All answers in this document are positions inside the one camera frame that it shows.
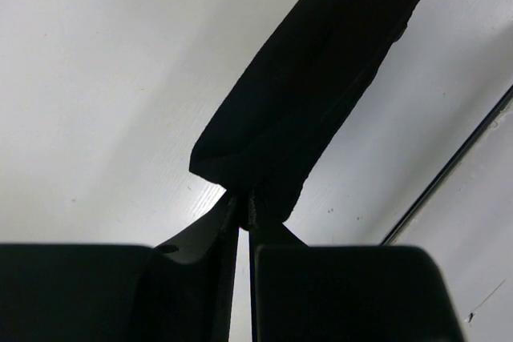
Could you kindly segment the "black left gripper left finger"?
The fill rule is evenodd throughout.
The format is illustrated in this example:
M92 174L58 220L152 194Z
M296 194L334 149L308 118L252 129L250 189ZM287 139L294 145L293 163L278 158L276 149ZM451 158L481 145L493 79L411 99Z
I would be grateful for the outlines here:
M237 199L157 247L4 243L4 341L226 341Z

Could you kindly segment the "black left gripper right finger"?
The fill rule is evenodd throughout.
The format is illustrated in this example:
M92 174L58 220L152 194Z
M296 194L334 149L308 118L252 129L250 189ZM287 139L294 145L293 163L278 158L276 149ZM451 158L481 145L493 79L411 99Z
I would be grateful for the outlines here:
M461 341L437 264L412 246L309 246L248 198L255 341Z

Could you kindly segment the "black skirt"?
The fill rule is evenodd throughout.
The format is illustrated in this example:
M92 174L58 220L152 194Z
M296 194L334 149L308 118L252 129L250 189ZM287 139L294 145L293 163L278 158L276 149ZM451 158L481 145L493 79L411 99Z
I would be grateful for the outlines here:
M279 221L420 0L298 0L196 141L191 173Z

